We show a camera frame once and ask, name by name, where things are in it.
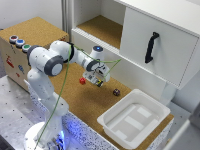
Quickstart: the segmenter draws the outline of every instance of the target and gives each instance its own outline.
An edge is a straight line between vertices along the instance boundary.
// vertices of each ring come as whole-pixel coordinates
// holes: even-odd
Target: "blue button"
[[[24,43],[24,40],[17,40],[17,43]]]

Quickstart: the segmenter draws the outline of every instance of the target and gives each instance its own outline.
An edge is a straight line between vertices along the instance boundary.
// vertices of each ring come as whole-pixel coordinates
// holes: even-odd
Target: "drawer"
[[[145,63],[153,32],[159,37],[154,40],[153,60]],[[176,86],[183,78],[197,41],[191,34],[126,8],[120,54]]]

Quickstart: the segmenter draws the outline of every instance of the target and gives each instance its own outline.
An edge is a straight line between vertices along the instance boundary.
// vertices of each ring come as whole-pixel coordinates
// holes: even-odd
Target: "brown box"
[[[36,17],[0,31],[0,50],[7,75],[28,91],[24,83],[30,70],[27,56],[21,49],[9,43],[9,37],[17,35],[29,45],[40,45],[46,49],[56,40],[69,41],[69,35]]]

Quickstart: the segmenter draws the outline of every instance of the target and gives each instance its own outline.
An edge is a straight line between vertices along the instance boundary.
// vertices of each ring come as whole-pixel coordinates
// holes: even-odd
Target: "cabinet door handle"
[[[153,60],[153,57],[151,57],[151,53],[152,53],[152,49],[153,49],[153,45],[154,45],[154,40],[158,37],[159,37],[159,34],[156,33],[156,32],[153,32],[153,36],[149,40],[147,53],[146,53],[146,56],[145,56],[145,63],[146,64]]]

